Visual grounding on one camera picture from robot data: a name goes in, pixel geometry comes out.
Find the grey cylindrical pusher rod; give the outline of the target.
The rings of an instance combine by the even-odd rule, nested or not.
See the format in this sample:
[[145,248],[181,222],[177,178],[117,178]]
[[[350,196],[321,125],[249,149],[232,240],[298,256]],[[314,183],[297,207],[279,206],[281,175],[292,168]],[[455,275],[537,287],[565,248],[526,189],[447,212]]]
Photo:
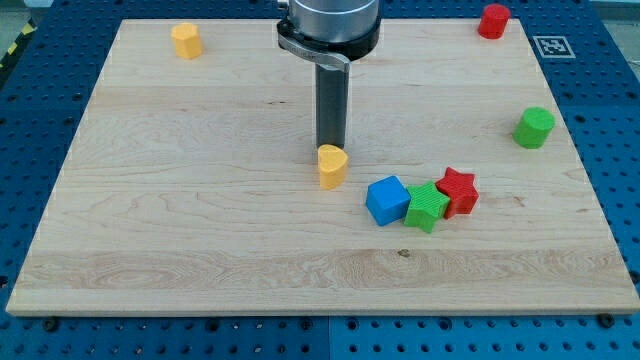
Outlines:
[[316,145],[345,144],[349,75],[328,66],[315,66]]

